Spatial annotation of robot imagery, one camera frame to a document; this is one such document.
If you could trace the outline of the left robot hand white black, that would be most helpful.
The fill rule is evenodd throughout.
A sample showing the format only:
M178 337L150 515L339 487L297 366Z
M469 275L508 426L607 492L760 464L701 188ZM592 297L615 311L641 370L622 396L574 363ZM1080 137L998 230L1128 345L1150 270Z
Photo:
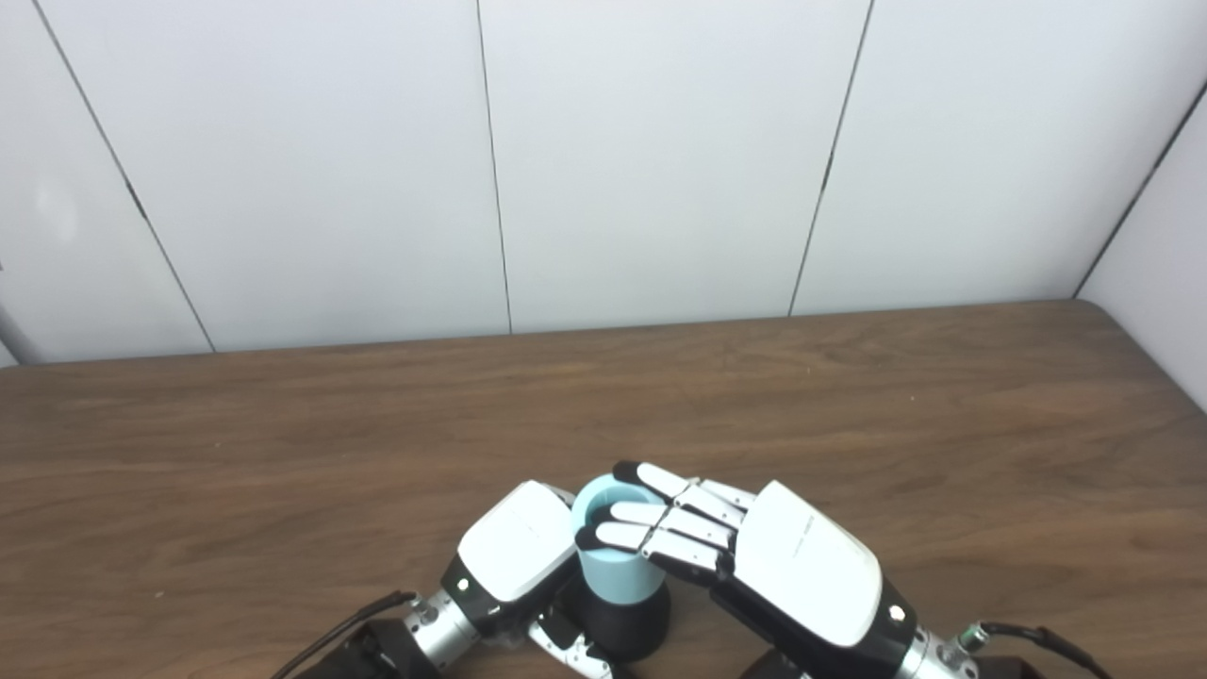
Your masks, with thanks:
M447 671L478 643L517 648L532 640L581 677L625 675L562 602L581 576L570 535L575 499L529 480L466 529L441 575L435 619L415 628L436 668Z

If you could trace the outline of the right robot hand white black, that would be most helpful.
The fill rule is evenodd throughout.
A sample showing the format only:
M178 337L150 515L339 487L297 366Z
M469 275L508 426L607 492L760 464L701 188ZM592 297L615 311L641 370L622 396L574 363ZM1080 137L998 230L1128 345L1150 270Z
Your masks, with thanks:
M785 482L759 491L622 460L620 482L660 505L616 502L577 529L588 551L639 555L711 599L811 678L897 678L919 615L875 554Z

